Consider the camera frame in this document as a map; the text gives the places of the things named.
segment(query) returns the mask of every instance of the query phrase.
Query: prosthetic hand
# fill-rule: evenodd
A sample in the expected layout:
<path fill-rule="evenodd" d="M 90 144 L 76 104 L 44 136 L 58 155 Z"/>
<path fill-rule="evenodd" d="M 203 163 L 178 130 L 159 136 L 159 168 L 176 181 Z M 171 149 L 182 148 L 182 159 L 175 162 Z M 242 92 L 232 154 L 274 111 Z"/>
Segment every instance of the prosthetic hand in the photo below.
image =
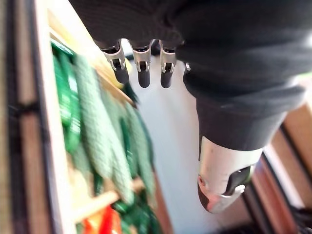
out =
<path fill-rule="evenodd" d="M 312 69 L 309 0 L 70 0 L 119 82 L 128 80 L 120 38 L 130 41 L 139 83 L 150 83 L 151 40 L 161 40 L 161 85 L 176 58 L 196 98 L 198 194 L 220 212 L 248 184 L 262 148 L 303 100 L 294 77 Z"/>

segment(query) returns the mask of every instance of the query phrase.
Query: shelf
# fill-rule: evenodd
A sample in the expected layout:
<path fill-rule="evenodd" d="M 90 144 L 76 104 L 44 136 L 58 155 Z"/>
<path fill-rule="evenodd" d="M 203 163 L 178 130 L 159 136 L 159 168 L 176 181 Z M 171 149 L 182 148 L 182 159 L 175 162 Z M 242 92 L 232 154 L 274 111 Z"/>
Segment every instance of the shelf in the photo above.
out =
<path fill-rule="evenodd" d="M 133 180 L 133 190 L 135 192 L 139 192 L 143 188 L 144 184 L 140 178 Z M 91 198 L 84 205 L 74 208 L 73 215 L 75 223 L 81 222 L 119 199 L 120 197 L 116 191 L 107 191 L 97 197 Z"/>

